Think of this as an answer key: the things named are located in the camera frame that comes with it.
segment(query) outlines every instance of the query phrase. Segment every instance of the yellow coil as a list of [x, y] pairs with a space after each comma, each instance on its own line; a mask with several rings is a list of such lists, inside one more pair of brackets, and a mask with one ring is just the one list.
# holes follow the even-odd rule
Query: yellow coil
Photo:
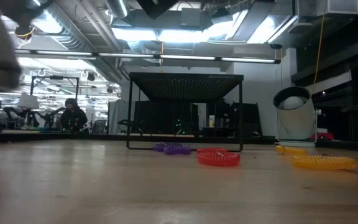
[[358, 161], [349, 157], [293, 156], [292, 165], [317, 170], [351, 170], [358, 168]]
[[286, 147], [286, 146], [276, 146], [276, 152], [280, 155], [289, 154], [289, 155], [303, 156], [308, 154], [308, 152], [305, 149]]

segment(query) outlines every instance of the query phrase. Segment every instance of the red coil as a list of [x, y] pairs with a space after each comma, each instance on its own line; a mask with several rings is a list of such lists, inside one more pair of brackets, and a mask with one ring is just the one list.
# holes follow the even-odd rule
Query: red coil
[[199, 148], [197, 149], [197, 153], [200, 152], [227, 152], [225, 148], [211, 147], [211, 148]]
[[201, 152], [197, 154], [200, 164], [210, 166], [236, 166], [240, 162], [240, 155], [233, 152]]

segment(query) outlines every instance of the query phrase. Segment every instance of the red object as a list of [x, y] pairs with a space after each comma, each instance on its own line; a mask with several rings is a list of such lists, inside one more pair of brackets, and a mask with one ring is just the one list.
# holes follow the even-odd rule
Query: red object
[[334, 135], [332, 133], [317, 133], [318, 139], [325, 139], [325, 140], [334, 140]]
[[200, 152], [197, 154], [197, 159], [200, 164], [210, 166], [236, 166], [240, 162], [240, 155], [233, 152]]
[[225, 148], [199, 148], [197, 149], [197, 153], [200, 153], [200, 152], [227, 152], [227, 149]]

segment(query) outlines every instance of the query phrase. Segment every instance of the plastic spiral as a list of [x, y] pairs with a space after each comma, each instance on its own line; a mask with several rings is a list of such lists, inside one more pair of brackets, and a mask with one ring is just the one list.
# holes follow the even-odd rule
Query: plastic spiral
[[200, 164], [210, 166], [236, 166], [240, 162], [240, 155], [233, 152], [201, 152], [197, 154], [197, 159]]
[[292, 165], [316, 170], [352, 170], [358, 168], [358, 161], [349, 157], [293, 156]]
[[276, 146], [276, 152], [280, 155], [296, 155], [296, 156], [305, 156], [308, 154], [308, 151], [305, 149], [295, 148], [295, 147], [286, 147], [286, 146]]
[[164, 153], [166, 155], [177, 155], [177, 154], [190, 155], [191, 152], [192, 149], [189, 146], [167, 146], [164, 148]]
[[181, 146], [181, 144], [180, 143], [171, 143], [171, 142], [161, 142], [161, 143], [156, 144], [153, 147], [153, 150], [157, 151], [157, 152], [163, 152], [164, 149], [168, 146]]
[[227, 152], [227, 149], [219, 148], [219, 147], [199, 148], [199, 149], [197, 149], [197, 153], [201, 153], [201, 152]]

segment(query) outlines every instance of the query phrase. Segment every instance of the black jacket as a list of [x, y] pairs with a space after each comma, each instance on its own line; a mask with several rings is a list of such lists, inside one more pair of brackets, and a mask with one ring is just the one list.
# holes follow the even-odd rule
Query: black jacket
[[60, 122], [62, 124], [62, 128], [69, 129], [69, 130], [80, 130], [81, 128], [84, 128], [84, 125], [86, 122], [88, 122], [88, 119], [86, 118], [86, 114], [83, 110], [78, 107], [76, 101], [72, 101], [74, 99], [67, 99], [66, 105], [68, 103], [74, 105], [74, 112], [71, 112], [70, 110], [65, 110], [62, 114], [62, 117], [60, 119]]

